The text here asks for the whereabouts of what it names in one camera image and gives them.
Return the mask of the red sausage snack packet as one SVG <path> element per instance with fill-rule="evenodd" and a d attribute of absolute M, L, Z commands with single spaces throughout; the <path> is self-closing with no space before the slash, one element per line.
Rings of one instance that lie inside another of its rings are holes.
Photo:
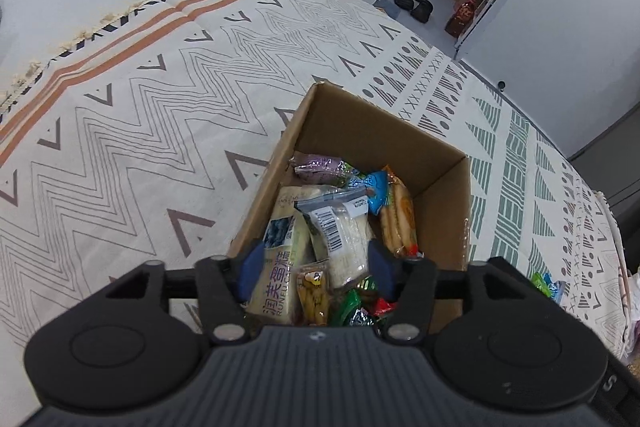
<path fill-rule="evenodd" d="M 378 297 L 372 306 L 372 315 L 378 320 L 384 319 L 392 314 L 397 308 L 397 303 L 388 303 L 384 298 Z"/>

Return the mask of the orange biscuit packet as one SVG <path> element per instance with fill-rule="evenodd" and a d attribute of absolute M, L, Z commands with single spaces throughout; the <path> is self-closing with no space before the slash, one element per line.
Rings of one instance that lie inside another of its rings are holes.
<path fill-rule="evenodd" d="M 390 166 L 383 170 L 387 174 L 386 202 L 380 210 L 383 243 L 396 257 L 417 258 L 419 245 L 411 195 Z"/>

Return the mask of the green candy packet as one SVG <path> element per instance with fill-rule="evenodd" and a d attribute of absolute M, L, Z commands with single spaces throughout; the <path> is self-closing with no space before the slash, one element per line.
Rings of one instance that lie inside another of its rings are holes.
<path fill-rule="evenodd" d="M 329 325 L 332 327 L 372 326 L 378 318 L 374 305 L 378 288 L 372 277 L 365 277 L 355 286 L 334 294 L 330 304 Z"/>

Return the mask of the large white cracker packet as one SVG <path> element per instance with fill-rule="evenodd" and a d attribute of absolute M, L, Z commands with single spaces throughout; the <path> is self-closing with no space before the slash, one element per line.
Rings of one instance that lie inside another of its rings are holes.
<path fill-rule="evenodd" d="M 314 262 L 314 243 L 304 216 L 295 208 L 298 200 L 333 191 L 329 185 L 280 188 L 262 241 L 265 260 L 246 311 L 276 324 L 294 324 L 300 313 L 296 272 Z"/>

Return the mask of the small yellow nut packet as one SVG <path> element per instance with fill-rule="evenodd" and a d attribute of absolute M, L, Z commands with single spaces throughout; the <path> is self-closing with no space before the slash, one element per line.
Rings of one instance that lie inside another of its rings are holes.
<path fill-rule="evenodd" d="M 330 284 L 325 261 L 302 265 L 296 273 L 296 291 L 304 322 L 326 326 L 329 322 Z"/>

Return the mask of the clear white snack packet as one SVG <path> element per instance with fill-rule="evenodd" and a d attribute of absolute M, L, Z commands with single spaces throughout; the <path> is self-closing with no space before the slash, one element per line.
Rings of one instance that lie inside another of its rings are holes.
<path fill-rule="evenodd" d="M 322 242 L 320 260 L 326 262 L 334 291 L 354 285 L 368 275 L 368 247 L 373 232 L 364 187 L 301 199 L 294 207 Z"/>

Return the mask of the purple candy packet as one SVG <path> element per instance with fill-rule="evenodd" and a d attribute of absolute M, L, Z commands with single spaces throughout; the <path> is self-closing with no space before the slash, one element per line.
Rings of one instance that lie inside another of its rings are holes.
<path fill-rule="evenodd" d="M 295 152 L 290 165 L 299 179 L 308 184 L 345 186 L 352 178 L 360 176 L 357 168 L 342 158 Z"/>

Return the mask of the blue candy packet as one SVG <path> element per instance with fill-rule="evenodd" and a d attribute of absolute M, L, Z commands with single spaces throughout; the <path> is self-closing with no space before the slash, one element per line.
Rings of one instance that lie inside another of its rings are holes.
<path fill-rule="evenodd" d="M 390 182 L 388 182 L 388 174 L 385 170 L 353 176 L 347 182 L 347 186 L 349 188 L 363 187 L 366 190 L 369 211 L 372 215 L 377 216 L 387 204 Z"/>

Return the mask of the open cardboard box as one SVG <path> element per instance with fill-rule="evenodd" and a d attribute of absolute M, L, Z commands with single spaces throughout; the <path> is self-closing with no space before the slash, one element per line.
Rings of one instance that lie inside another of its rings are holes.
<path fill-rule="evenodd" d="M 459 315 L 470 166 L 455 148 L 326 83 L 296 110 L 235 237 L 235 290 L 267 324 L 344 327 L 371 279 L 385 339 L 414 345 Z"/>

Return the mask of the patterned bed blanket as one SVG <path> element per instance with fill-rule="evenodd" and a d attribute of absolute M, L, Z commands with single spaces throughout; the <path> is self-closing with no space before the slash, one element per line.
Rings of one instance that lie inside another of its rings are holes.
<path fill-rule="evenodd" d="M 620 232 L 526 117 L 361 0 L 146 0 L 1 95 L 1 335 L 38 327 L 148 259 L 229 245 L 308 89 L 334 83 L 462 150 L 470 256 L 563 284 L 623 355 Z"/>

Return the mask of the red oil bottle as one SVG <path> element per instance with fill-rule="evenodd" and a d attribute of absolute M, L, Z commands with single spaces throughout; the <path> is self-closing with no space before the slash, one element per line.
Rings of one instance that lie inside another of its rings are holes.
<path fill-rule="evenodd" d="M 474 0 L 466 0 L 451 15 L 446 23 L 445 31 L 454 38 L 459 38 L 468 28 L 475 15 L 476 3 Z"/>

